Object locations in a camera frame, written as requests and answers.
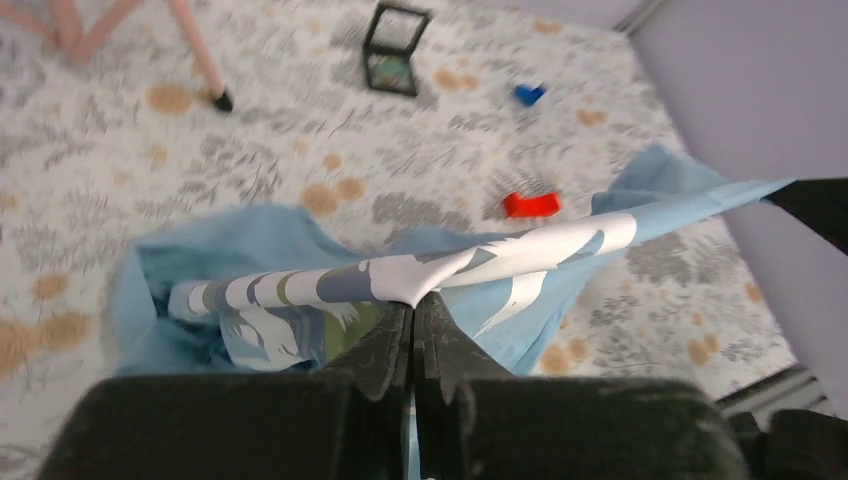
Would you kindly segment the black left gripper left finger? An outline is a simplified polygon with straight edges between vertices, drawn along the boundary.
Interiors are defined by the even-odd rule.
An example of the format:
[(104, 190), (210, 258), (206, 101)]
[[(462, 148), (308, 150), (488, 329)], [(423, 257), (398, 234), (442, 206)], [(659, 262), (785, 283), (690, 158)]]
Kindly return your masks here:
[(322, 372), (351, 378), (356, 389), (372, 402), (390, 397), (407, 401), (413, 317), (410, 306), (390, 302), (373, 327)]

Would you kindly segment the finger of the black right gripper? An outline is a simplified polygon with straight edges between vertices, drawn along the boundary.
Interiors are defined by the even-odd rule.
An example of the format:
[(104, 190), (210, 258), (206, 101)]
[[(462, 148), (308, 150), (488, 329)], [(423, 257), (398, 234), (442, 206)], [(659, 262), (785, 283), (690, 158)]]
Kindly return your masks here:
[(796, 180), (766, 199), (847, 254), (848, 179)]

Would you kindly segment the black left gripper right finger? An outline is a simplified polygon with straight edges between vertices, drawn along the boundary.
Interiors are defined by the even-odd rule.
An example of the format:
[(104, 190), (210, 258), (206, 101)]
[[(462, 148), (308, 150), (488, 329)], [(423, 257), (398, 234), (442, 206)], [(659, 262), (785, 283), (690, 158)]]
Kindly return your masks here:
[(414, 324), (415, 392), (425, 405), (451, 404), (471, 381), (513, 376), (460, 328), (440, 294), (425, 295), (415, 309)]

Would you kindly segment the light blue printed t-shirt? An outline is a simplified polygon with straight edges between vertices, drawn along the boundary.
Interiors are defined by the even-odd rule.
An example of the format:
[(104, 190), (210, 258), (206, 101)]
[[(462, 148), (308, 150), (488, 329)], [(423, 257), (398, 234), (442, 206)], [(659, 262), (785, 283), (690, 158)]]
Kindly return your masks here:
[(259, 205), (135, 240), (111, 316), (117, 373), (318, 369), (391, 302), (441, 294), (490, 356), (529, 373), (589, 279), (627, 248), (766, 198), (661, 145), (636, 155), (588, 216), (513, 233), (418, 228), (380, 255), (346, 249), (302, 208)]

